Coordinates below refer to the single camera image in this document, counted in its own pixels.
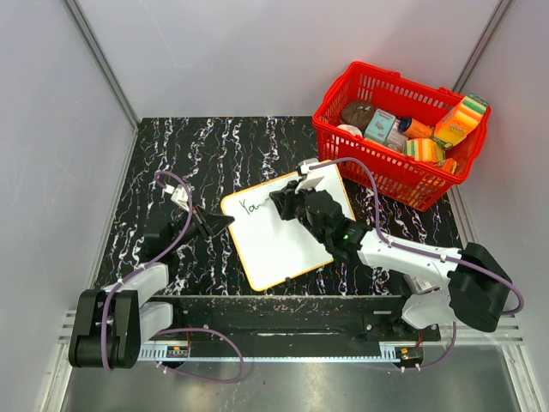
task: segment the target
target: tabletop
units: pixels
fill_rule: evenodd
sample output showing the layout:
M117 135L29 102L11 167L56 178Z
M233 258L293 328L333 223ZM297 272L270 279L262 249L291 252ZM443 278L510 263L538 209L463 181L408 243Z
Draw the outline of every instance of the tabletop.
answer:
M315 156L317 137L309 117L143 119L95 286L115 282L140 263L148 222L181 216L182 211L154 184L157 170L181 176L196 203L220 213L224 196L290 173L300 161ZM344 182L357 221L373 225L372 192ZM428 245L462 246L446 196L424 213L388 197L381 196L380 203L381 225L394 236ZM193 239L177 253L178 273L162 295L396 293L391 287L394 274L356 264L329 264L288 284L255 292L228 231L210 240Z

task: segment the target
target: red basket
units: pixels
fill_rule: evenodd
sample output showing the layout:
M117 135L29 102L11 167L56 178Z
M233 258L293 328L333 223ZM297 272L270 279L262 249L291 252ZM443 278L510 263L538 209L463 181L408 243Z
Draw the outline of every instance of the red basket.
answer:
M490 108L479 126L463 142L446 151L447 157L457 161L455 174L352 136L336 126L340 124L343 107L352 100L366 100L396 117L411 116L423 124L434 126L462 97L447 88L436 90L403 79L395 71L354 62L335 81L313 116L320 160L360 159L370 168L380 193L426 211L452 185L459 185L468 177L486 138ZM341 163L340 172L353 182L371 186L365 172L355 163Z

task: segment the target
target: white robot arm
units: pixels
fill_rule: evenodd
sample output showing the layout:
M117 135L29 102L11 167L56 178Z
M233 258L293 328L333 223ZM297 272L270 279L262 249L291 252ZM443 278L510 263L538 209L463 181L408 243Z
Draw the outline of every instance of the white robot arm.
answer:
M459 319L477 330L496 329L510 290L471 266L508 283L510 278L483 246L470 243L460 250L386 234L382 239L383 233L345 217L328 192L315 189L323 178L316 159L300 163L298 172L300 181L269 194L282 220L298 219L336 260L396 270L428 282L427 293L413 291L401 309L399 316L406 324L420 330Z

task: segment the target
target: gray wall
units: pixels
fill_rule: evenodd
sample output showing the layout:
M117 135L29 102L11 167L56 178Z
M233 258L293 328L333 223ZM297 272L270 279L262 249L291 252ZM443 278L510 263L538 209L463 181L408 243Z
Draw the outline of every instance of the gray wall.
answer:
M62 2L0 2L0 399L33 410L131 141Z
M516 2L466 86L492 103L486 145L462 185L484 243L526 297L518 316L549 400L549 16L547 0Z
M79 0L137 114L310 116L353 60L452 88L497 0Z

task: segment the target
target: white whiteboard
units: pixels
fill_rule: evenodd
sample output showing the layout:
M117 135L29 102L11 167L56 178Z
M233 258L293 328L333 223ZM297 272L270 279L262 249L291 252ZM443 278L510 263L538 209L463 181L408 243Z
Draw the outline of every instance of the white whiteboard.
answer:
M328 191L341 205L343 214L354 220L337 166L322 170L326 174L317 191ZM223 213L235 219L229 231L251 288L257 292L334 260L296 219L283 221L273 202L264 202L271 191L279 191L290 180L298 178L297 172L290 173L233 193L221 201Z

